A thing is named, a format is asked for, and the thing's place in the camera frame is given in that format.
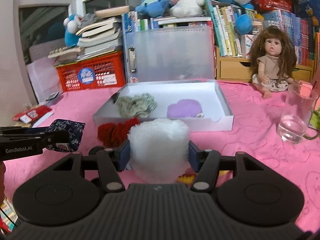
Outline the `person left hand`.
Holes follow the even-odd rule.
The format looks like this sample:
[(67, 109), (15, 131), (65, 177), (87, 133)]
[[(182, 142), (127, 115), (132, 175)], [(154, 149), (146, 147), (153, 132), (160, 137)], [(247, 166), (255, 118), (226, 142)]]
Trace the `person left hand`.
[(0, 205), (4, 201), (4, 190), (5, 190), (5, 185), (4, 185), (4, 177), (5, 177), (5, 172), (6, 172), (6, 166), (5, 164), (1, 161), (0, 162)]

